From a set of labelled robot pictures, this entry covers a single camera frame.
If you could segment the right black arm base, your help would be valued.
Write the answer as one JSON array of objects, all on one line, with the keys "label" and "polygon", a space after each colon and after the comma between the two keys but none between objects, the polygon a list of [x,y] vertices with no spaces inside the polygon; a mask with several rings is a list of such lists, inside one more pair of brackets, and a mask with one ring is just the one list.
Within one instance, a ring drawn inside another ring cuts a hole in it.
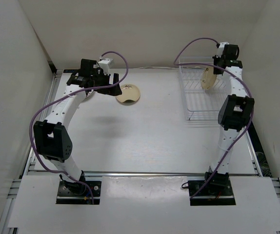
[{"label": "right black arm base", "polygon": [[205,180],[188,180],[181,185],[189,192],[191,206],[235,206],[236,201],[230,178],[224,180],[212,179],[206,186],[194,195]]}]

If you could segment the orange sunburst pattern plate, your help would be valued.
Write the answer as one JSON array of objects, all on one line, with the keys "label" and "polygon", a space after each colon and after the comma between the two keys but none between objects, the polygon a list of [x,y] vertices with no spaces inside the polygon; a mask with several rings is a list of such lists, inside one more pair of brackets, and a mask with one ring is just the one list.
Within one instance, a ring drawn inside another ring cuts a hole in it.
[{"label": "orange sunburst pattern plate", "polygon": [[87,96],[84,98],[84,100],[88,100],[89,98],[91,98],[94,95],[94,90],[91,90],[88,92]]}]

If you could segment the yellow rimmed plate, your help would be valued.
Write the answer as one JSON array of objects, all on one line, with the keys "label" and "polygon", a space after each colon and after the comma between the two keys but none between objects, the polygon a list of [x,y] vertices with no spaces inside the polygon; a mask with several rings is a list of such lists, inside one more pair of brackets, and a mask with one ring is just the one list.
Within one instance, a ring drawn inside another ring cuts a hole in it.
[{"label": "yellow rimmed plate", "polygon": [[140,90],[133,84],[124,84],[120,87],[122,94],[116,96],[116,100],[120,104],[132,105],[139,101]]}]

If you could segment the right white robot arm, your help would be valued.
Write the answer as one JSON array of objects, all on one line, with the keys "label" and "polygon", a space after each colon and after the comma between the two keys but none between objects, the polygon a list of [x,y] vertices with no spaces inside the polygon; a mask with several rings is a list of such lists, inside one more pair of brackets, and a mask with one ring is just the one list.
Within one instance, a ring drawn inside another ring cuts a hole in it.
[{"label": "right white robot arm", "polygon": [[233,146],[252,121],[255,100],[242,80],[243,65],[238,60],[239,53],[237,45],[222,42],[213,57],[214,74],[221,75],[227,96],[218,114],[220,136],[217,156],[211,162],[203,182],[203,190],[209,195],[228,186]]}]

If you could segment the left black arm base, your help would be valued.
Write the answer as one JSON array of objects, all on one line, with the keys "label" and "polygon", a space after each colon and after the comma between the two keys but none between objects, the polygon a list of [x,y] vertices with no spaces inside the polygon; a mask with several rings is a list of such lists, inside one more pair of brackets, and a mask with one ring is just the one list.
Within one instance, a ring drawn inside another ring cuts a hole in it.
[{"label": "left black arm base", "polygon": [[85,183],[89,186],[92,194],[84,185],[60,180],[56,204],[99,205],[102,181],[86,180]]}]

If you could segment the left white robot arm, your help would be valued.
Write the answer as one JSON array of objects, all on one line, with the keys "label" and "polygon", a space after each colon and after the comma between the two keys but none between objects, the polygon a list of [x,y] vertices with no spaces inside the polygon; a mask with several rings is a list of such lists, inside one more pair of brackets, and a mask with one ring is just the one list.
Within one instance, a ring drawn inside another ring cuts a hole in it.
[{"label": "left white robot arm", "polygon": [[67,132],[69,123],[90,92],[97,87],[97,92],[104,95],[119,96],[122,94],[119,85],[110,86],[119,81],[119,75],[110,75],[109,69],[113,60],[102,58],[100,61],[82,59],[80,68],[75,70],[66,83],[64,100],[59,101],[44,121],[36,121],[33,130],[37,153],[50,161],[59,171],[63,185],[75,195],[87,190],[84,173],[78,168],[71,154],[73,143]]}]

